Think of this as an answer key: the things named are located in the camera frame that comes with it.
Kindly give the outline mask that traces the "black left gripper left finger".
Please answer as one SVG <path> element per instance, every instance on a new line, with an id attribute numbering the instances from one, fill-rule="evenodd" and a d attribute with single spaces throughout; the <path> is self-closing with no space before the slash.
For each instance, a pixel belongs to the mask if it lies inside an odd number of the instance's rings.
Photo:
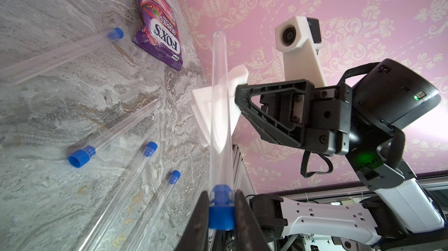
<path id="1" fill-rule="evenodd" d="M 199 196 L 190 220 L 175 248 L 175 251 L 208 250 L 209 209 L 209 195 L 207 191 L 203 191 Z"/>

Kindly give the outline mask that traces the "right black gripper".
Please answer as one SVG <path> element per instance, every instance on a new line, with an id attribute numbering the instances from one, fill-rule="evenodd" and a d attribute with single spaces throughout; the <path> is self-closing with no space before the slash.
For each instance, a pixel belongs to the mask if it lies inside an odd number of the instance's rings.
<path id="1" fill-rule="evenodd" d="M 345 154 L 352 90 L 305 79 L 239 85 L 234 102 L 262 140 L 323 155 Z"/>

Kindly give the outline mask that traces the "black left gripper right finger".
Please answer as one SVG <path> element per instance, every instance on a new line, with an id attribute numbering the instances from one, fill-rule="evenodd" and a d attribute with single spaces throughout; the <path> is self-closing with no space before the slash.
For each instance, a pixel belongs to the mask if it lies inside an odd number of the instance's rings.
<path id="1" fill-rule="evenodd" d="M 259 223 L 241 190 L 235 192 L 234 200 L 236 250 L 270 251 Z"/>

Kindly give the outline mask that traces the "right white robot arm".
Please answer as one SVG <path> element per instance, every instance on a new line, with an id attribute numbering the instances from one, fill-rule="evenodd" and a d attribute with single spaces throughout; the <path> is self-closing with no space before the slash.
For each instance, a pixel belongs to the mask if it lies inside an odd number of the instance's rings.
<path id="1" fill-rule="evenodd" d="M 353 240 L 381 251 L 435 251 L 448 245 L 448 221 L 438 203 L 403 160 L 404 128 L 441 101 L 426 79 L 386 59 L 352 68 L 335 86 L 305 79 L 239 85 L 235 104 L 272 144 L 304 151 L 303 177 L 316 154 L 334 167 L 346 157 L 373 193 L 354 205 L 296 202 L 274 194 L 254 196 L 250 206 L 268 241 L 298 234 Z"/>

